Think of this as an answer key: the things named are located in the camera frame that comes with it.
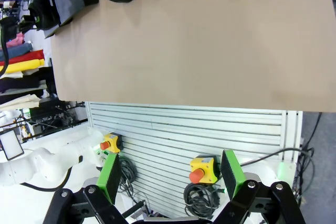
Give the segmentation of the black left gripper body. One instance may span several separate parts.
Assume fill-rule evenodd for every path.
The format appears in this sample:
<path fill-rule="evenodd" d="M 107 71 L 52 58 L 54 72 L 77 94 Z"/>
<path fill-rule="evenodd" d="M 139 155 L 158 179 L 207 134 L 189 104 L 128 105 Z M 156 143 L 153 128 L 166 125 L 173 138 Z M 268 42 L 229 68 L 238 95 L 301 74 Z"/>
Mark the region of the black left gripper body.
<path fill-rule="evenodd" d="M 18 31 L 17 23 L 17 19 L 13 16 L 1 19 L 1 40 L 10 41 L 16 38 Z"/>

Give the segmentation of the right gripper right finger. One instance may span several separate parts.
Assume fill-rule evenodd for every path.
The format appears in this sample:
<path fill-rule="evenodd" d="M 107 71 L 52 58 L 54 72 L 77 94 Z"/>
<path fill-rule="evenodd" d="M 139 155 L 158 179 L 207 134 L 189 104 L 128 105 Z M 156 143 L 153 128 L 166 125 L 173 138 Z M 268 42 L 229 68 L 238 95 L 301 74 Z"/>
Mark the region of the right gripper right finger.
<path fill-rule="evenodd" d="M 220 171 L 230 201 L 213 223 L 244 223 L 251 213 L 260 213 L 266 223 L 305 223 L 288 183 L 268 187 L 247 179 L 232 150 L 223 151 Z"/>

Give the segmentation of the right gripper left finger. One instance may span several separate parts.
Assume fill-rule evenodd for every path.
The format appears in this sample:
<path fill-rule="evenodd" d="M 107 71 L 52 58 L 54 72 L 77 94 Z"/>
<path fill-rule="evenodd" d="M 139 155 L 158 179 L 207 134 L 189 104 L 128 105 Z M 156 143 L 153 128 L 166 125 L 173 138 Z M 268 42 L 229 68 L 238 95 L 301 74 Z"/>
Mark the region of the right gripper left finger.
<path fill-rule="evenodd" d="M 54 193 L 43 223 L 83 223 L 90 217 L 98 223 L 127 223 L 114 205 L 121 177 L 119 155 L 109 154 L 95 184 L 76 193 L 67 188 Z"/>

